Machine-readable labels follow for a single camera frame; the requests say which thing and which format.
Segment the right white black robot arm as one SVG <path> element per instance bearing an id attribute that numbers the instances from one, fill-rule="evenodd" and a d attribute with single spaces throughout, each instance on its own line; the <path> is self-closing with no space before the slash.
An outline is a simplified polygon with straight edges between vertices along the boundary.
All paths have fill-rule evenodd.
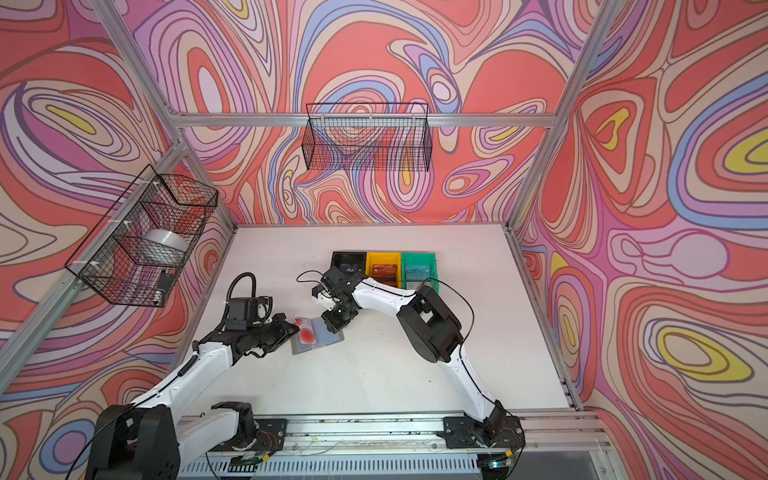
<path id="1" fill-rule="evenodd" d="M 428 281 L 415 290 L 400 289 L 358 274 L 347 276 L 337 267 L 322 274 L 312 297 L 323 306 L 329 331 L 337 333 L 363 310 L 395 318 L 415 352 L 438 365 L 464 404 L 462 426 L 445 419 L 441 437 L 456 448 L 493 447 L 501 439 L 509 412 L 492 396 L 471 364 L 462 324 Z"/>

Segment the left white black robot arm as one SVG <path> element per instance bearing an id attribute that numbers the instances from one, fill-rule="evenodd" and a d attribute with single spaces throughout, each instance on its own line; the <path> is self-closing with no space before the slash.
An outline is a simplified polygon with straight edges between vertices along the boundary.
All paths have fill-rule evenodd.
<path id="1" fill-rule="evenodd" d="M 300 328 L 276 314 L 244 331 L 217 328 L 198 342 L 189 360 L 159 384 L 126 405 L 113 405 L 97 419 L 87 479 L 175 479 L 192 461 L 218 446 L 267 456 L 280 442 L 262 433 L 250 404 L 219 402 L 214 413 L 181 423 L 190 406 L 240 358 L 262 358 L 297 335 Z"/>

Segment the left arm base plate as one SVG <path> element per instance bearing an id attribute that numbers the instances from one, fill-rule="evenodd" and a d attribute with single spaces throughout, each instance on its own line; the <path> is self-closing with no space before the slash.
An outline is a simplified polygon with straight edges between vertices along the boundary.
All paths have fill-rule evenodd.
<path id="1" fill-rule="evenodd" d="M 274 454 L 284 447 L 287 426 L 285 418 L 256 419 L 253 428 L 238 432 L 233 439 L 219 443 L 210 452 Z"/>

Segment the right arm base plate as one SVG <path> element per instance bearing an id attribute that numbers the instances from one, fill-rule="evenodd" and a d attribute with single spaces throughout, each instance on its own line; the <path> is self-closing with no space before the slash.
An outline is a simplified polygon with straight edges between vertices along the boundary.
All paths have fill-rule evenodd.
<path id="1" fill-rule="evenodd" d="M 495 422 L 480 422 L 466 415 L 442 419 L 442 430 L 437 436 L 449 449 L 504 448 L 516 451 L 526 446 L 525 432 L 520 419 L 505 415 Z"/>

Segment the white card with red blob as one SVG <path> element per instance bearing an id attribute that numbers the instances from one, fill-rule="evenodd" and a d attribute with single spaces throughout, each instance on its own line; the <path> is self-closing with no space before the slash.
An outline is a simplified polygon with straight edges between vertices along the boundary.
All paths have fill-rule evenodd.
<path id="1" fill-rule="evenodd" d="M 293 338 L 297 349 L 312 349 L 317 343 L 317 337 L 314 331 L 313 320 L 306 318 L 297 318 L 296 326 L 298 333 Z"/>

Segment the grey card holder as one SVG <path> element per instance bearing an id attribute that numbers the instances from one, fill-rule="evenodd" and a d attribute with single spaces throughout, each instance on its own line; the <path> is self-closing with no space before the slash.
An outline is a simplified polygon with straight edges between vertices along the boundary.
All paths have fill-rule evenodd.
<path id="1" fill-rule="evenodd" d="M 314 326 L 314 331 L 317 337 L 317 343 L 312 349 L 297 349 L 293 340 L 293 338 L 296 336 L 294 335 L 291 337 L 291 349 L 292 349 L 293 355 L 300 355 L 312 350 L 317 350 L 327 346 L 335 345 L 344 340 L 344 336 L 342 332 L 338 332 L 336 334 L 329 332 L 322 318 L 311 318 L 311 319 L 313 320 L 313 326 Z"/>

